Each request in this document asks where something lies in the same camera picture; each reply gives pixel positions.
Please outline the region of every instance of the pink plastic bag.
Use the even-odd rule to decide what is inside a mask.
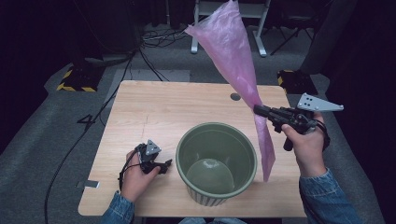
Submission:
[[[262,105],[257,91],[256,74],[251,58],[248,34],[242,23],[237,1],[230,0],[208,18],[185,31],[197,38],[221,75],[253,109]],[[268,181],[275,162],[275,152],[266,118],[254,115],[262,154],[264,181]]]

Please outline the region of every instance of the wooden tabletop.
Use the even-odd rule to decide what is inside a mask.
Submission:
[[[258,86],[271,107],[289,106],[278,86]],[[173,159],[166,175],[158,175],[135,205],[138,217],[305,217],[298,191],[299,170],[293,152],[283,149],[285,135],[268,121],[276,162],[268,182],[262,180],[261,154],[253,114],[243,100],[234,101],[229,84],[123,81],[112,107],[78,211],[101,216],[119,189],[126,154],[151,139],[163,151],[157,162]],[[205,122],[223,122],[244,133],[256,149],[258,169],[243,193],[219,206],[206,207],[188,194],[175,162],[176,148],[186,131]]]

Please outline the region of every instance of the denim sleeve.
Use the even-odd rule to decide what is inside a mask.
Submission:
[[[130,224],[134,217],[134,204],[122,197],[117,191],[105,213],[102,215],[102,224],[118,223]]]
[[[300,194],[309,223],[362,223],[332,172],[300,177]]]

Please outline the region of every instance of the person's right hand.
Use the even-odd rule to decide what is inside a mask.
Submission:
[[[324,122],[320,113],[315,113],[314,119]],[[317,127],[309,134],[299,134],[292,127],[284,124],[282,131],[293,143],[294,154],[302,177],[319,176],[326,173],[322,154],[324,133],[320,128]]]

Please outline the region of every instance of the plastic bucket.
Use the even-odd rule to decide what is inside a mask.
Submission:
[[[177,146],[177,170],[190,196],[216,206],[242,193],[253,181],[257,157],[248,138],[217,122],[187,131]]]

